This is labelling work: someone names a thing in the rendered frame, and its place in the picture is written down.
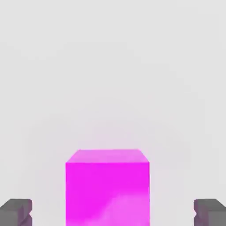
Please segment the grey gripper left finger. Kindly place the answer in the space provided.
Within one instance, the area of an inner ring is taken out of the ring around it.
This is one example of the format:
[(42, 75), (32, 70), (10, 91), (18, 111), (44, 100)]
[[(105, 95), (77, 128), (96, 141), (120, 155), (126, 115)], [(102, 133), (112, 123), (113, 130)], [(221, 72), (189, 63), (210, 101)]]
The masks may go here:
[(0, 226), (32, 226), (31, 199), (9, 199), (0, 207)]

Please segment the small magenta cube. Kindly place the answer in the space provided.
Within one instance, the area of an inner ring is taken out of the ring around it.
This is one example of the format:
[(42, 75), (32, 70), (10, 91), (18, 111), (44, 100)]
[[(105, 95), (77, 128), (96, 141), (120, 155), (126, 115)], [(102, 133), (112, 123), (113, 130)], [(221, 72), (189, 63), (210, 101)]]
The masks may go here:
[(150, 163), (140, 150), (78, 150), (65, 173), (66, 226), (150, 226)]

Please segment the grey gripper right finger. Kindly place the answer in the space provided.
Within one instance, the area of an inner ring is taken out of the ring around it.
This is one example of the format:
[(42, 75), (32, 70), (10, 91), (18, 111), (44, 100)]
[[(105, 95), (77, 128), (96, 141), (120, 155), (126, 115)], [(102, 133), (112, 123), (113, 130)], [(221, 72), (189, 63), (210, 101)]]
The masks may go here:
[(226, 207), (217, 199), (194, 200), (194, 226), (226, 226)]

